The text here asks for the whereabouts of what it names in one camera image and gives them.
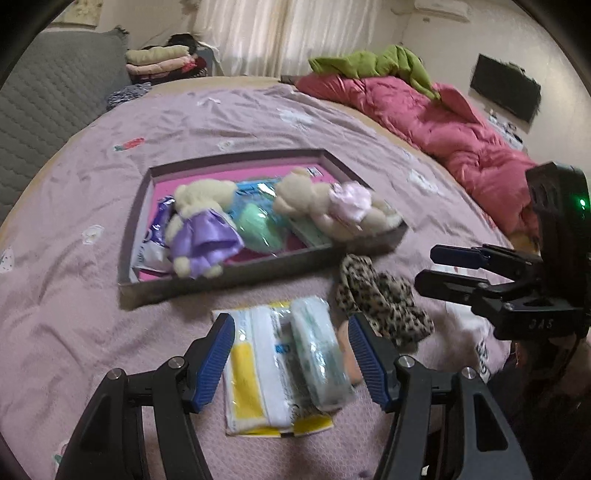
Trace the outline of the green sponge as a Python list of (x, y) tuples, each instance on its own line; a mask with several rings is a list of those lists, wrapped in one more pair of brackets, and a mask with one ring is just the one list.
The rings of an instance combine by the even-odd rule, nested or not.
[(235, 220), (236, 230), (245, 247), (259, 254), (273, 254), (286, 245), (283, 227), (256, 203), (246, 203)]

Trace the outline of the leopard print scrunchie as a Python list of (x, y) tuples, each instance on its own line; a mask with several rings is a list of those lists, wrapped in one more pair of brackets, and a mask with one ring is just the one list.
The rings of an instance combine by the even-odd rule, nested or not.
[(411, 284), (377, 272), (367, 256), (342, 260), (335, 299), (346, 315), (362, 313), (377, 334), (399, 348), (416, 345), (435, 330), (433, 320), (415, 304)]

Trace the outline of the green fleece blanket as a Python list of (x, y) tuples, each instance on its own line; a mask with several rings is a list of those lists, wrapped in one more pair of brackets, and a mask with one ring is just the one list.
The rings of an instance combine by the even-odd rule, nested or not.
[(401, 45), (390, 45), (379, 54), (360, 50), (346, 56), (315, 57), (308, 60), (308, 65), (315, 74), (341, 75), (356, 80), (398, 77), (429, 99), (440, 99), (422, 60)]

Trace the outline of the shallow grey cardboard box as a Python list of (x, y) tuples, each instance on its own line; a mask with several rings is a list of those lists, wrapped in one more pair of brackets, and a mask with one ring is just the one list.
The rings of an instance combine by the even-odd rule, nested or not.
[(135, 195), (118, 265), (119, 301), (276, 281), (394, 251), (400, 214), (322, 149), (264, 150), (150, 168)]

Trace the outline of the blue patterned cloth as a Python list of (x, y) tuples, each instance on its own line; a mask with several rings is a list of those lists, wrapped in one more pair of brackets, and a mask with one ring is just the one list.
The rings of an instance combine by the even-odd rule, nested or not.
[(106, 110), (110, 111), (119, 105), (145, 96), (152, 89), (150, 82), (128, 85), (107, 97)]

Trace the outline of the grey quilted headboard cover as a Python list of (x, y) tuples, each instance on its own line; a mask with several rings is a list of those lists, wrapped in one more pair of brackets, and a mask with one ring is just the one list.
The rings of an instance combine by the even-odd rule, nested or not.
[(78, 131), (128, 86), (128, 33), (46, 31), (30, 44), (1, 87), (1, 217)]

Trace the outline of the teddy bear purple dress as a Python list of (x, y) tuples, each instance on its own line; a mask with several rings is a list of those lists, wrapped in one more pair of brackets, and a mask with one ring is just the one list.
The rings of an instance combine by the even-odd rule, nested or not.
[(164, 240), (177, 277), (219, 276), (224, 262), (245, 248), (228, 215), (236, 190), (235, 182), (211, 178), (175, 189), (175, 213), (166, 225)]

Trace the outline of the stack of folded clothes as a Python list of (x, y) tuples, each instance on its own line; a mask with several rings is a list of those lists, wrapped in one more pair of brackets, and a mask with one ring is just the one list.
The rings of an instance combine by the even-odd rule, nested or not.
[(190, 33), (172, 35), (163, 46), (128, 50), (126, 70), (133, 84), (152, 85), (189, 78), (209, 77), (214, 73), (211, 48), (202, 45)]

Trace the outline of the pink and blue book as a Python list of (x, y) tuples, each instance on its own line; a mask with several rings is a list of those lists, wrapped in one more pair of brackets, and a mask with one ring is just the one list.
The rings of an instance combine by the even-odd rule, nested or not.
[[(238, 255), (224, 262), (224, 274), (228, 274), (232, 269), (242, 267), (243, 265), (250, 266), (266, 260), (283, 258), (288, 255), (308, 253), (314, 249), (332, 248), (332, 241), (328, 237), (325, 237), (315, 227), (314, 223), (311, 223), (311, 220), (301, 219), (294, 223), (286, 217), (273, 213), (274, 186), (280, 182), (283, 176), (286, 176), (294, 169), (293, 166), (290, 164), (280, 165), (277, 160), (273, 160), (267, 163), (267, 165), (256, 162), (233, 162), (225, 166), (228, 169), (224, 170), (220, 165), (215, 165), (211, 168), (185, 169), (170, 175), (157, 176), (155, 174), (149, 174), (147, 190), (142, 204), (142, 213), (138, 218), (138, 222), (146, 226), (145, 232), (155, 213), (156, 204), (159, 199), (167, 195), (173, 197), (175, 189), (182, 184), (211, 178), (229, 180), (238, 185), (235, 200), (228, 210), (228, 215), (233, 221), (238, 218), (240, 211), (242, 211), (246, 203), (256, 203), (256, 205), (259, 205), (259, 207), (262, 207), (273, 216), (277, 225), (283, 227), (284, 238), (286, 239), (286, 245), (283, 250), (273, 254), (259, 254), (250, 251), (246, 247), (243, 248)], [(135, 240), (133, 261), (138, 253), (142, 240)], [(132, 271), (137, 282), (170, 280), (174, 277), (173, 271), (164, 275), (150, 274), (135, 270), (133, 267)]]

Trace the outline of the green white tissue pack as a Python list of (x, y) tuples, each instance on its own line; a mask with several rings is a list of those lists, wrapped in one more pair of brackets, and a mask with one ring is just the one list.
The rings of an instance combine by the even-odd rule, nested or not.
[(322, 412), (342, 409), (355, 395), (332, 325), (329, 305), (317, 296), (290, 302), (290, 325), (311, 402)]

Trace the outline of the white wall air conditioner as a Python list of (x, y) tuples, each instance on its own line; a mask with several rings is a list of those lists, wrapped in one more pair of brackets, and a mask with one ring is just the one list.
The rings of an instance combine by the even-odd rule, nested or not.
[(415, 9), (425, 13), (441, 14), (459, 19), (468, 19), (470, 6), (457, 0), (415, 0)]

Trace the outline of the teddy bear pink bow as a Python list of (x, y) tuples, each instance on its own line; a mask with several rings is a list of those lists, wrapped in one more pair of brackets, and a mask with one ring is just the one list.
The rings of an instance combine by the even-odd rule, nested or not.
[(365, 225), (376, 192), (359, 182), (315, 182), (297, 167), (274, 186), (273, 211), (291, 220), (308, 218), (329, 239), (346, 242), (375, 233)]

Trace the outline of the pink quilted comforter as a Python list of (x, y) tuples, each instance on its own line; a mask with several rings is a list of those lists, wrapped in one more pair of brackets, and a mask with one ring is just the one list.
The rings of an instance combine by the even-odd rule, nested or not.
[(503, 137), (455, 87), (430, 99), (397, 77), (349, 79), (310, 74), (297, 89), (354, 108), (436, 159), (506, 236), (539, 236), (526, 181), (535, 163)]

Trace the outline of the cream floral scrunchie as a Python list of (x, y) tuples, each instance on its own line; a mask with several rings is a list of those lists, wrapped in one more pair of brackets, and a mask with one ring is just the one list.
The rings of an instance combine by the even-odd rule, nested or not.
[(396, 209), (391, 207), (386, 200), (376, 195), (372, 197), (370, 212), (363, 219), (370, 231), (375, 233), (382, 233), (397, 228), (402, 220), (402, 216)]

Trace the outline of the purple white doll packet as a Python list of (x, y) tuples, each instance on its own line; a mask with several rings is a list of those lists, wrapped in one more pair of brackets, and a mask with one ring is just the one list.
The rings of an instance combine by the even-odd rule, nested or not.
[(165, 230), (175, 213), (171, 195), (157, 201), (155, 213), (148, 224), (138, 253), (132, 263), (135, 270), (164, 275), (172, 272), (170, 250), (165, 241)]

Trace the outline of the cream sheer curtains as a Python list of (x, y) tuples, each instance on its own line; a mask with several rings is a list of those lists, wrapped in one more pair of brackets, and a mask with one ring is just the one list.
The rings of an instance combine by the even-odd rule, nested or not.
[(373, 40), (381, 1), (191, 1), (197, 38), (223, 76), (308, 73), (308, 60), (342, 56)]

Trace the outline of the black wall television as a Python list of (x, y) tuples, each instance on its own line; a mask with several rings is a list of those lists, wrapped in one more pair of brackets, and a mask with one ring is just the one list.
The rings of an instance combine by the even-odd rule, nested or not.
[(531, 123), (541, 103), (541, 85), (511, 63), (480, 54), (470, 87), (517, 119)]

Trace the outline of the yellow white wipes packet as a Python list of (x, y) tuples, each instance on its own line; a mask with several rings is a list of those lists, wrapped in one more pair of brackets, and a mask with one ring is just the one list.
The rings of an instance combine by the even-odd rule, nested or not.
[(332, 429), (332, 416), (311, 402), (291, 330), (290, 303), (214, 310), (235, 322), (223, 370), (229, 436), (303, 437)]

